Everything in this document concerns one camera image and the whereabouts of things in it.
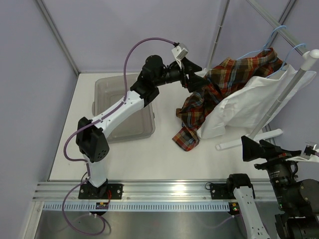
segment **white base stand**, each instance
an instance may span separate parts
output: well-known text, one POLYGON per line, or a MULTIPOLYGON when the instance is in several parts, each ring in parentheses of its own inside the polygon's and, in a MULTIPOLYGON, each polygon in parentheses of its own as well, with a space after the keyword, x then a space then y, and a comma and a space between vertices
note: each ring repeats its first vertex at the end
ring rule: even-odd
MULTIPOLYGON (((276 129, 276 130, 272 130, 269 132, 260 133, 260 134, 256 135, 254 140, 260 141, 262 139, 273 138, 273 137, 281 135, 282 133, 283 133, 283 131, 281 129, 276 129)), ((216 145, 216 149, 218 151, 223 151, 223 150, 238 147, 238 146, 241 146, 241 139, 236 139, 236 140, 226 142, 226 143, 220 143, 220 144, 216 145)))

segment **white clothing rack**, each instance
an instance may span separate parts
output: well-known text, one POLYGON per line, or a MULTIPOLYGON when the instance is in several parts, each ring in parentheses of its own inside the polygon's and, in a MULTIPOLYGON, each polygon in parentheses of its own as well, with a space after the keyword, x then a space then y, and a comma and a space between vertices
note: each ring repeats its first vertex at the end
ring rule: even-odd
MULTIPOLYGON (((257 3, 255 0, 246 0, 273 28, 276 28, 278 26, 281 26, 281 24, 274 19, 274 17, 265 10, 259 3, 257 3)), ((224 19, 228 10, 230 0, 227 0, 224 5, 224 13, 222 15, 220 25, 219 25, 219 31, 217 33, 214 48, 211 53, 211 58, 209 60, 208 69, 211 68, 212 59, 214 57, 214 53, 216 51, 218 39, 220 36, 220 32, 224 23, 224 19)), ((278 33, 283 36, 283 38, 292 46, 295 47, 300 44, 300 42, 290 34, 289 31, 287 31, 284 28, 278 29, 278 33)), ((306 71, 308 71, 313 64, 318 60, 319 58, 319 50, 315 49, 312 51, 308 51, 304 46, 299 46, 296 48, 296 51, 303 56, 305 59, 304 63, 298 70, 298 72, 295 74, 293 79, 289 82, 287 87, 283 90, 283 92, 280 94, 280 96, 277 98, 277 100, 274 102, 274 104, 270 107, 270 109, 265 113, 264 117, 260 120, 260 122, 256 125, 254 130, 248 135, 251 139, 254 140, 261 140, 261 139, 269 139, 276 136, 279 136, 283 133, 281 129, 271 130, 265 133, 258 134, 258 132, 265 126, 267 121, 271 118, 271 116, 274 114, 276 109, 280 106, 280 104, 283 102, 283 100, 287 97, 289 92, 294 88, 294 86, 298 83, 298 81, 302 78, 302 76, 305 74, 306 71)), ((233 148, 241 145, 241 139, 233 140, 226 143, 221 143, 216 145, 217 150, 225 150, 228 148, 233 148)))

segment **purple wall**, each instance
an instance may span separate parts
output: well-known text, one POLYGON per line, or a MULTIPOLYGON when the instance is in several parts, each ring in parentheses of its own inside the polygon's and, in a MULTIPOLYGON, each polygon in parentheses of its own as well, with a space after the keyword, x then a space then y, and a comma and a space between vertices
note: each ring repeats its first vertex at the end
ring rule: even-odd
MULTIPOLYGON (((222 0, 45 0, 74 61, 82 72, 123 70, 132 46, 147 37, 183 42, 188 58, 206 66, 222 0)), ((167 43, 148 42, 132 54, 139 71, 150 54, 173 61, 167 43)))
MULTIPOLYGON (((274 18, 279 19, 287 0, 259 0, 274 18)), ((245 0, 231 0, 213 58, 213 66, 225 58, 237 59, 257 51, 266 43, 273 28, 245 0)))
POLYGON ((76 77, 31 0, 0 2, 0 232, 17 239, 46 180, 76 77))

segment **black bracket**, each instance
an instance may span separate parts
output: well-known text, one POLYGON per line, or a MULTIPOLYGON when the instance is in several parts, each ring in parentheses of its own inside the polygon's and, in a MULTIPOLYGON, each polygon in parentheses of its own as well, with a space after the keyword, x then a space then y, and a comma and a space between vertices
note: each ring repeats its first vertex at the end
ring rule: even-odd
POLYGON ((214 200, 235 199, 232 193, 229 193, 226 183, 211 183, 209 185, 210 196, 214 200))
POLYGON ((234 189, 248 186, 252 188, 253 195, 255 198, 254 187, 250 182, 250 179, 247 174, 244 173, 236 173, 230 174, 226 180, 226 183, 210 183, 209 191, 212 199, 220 200, 220 199, 235 199, 234 189))
MULTIPOLYGON (((78 122, 78 129, 90 123, 92 123, 92 120, 83 117, 78 122)), ((79 146, 80 152, 85 154, 92 163, 101 161, 110 151, 102 128, 97 128, 95 125, 79 132, 76 135, 75 142, 79 146)))
POLYGON ((109 199, 108 191, 111 192, 111 200, 122 199, 123 184, 108 183, 96 188, 90 182, 80 186, 79 199, 109 199))

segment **white cloth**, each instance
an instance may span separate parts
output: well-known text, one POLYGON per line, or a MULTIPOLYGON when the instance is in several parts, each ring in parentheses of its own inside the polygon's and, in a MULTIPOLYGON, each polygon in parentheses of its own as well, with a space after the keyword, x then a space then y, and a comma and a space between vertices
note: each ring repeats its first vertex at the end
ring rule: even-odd
MULTIPOLYGON (((197 135, 200 138, 222 135, 226 125, 254 128, 297 73, 291 65, 286 65, 283 69, 286 71, 278 71, 270 78, 254 76, 244 88, 223 99, 206 117, 197 135)), ((315 71, 307 71, 267 123, 315 76, 315 71)))

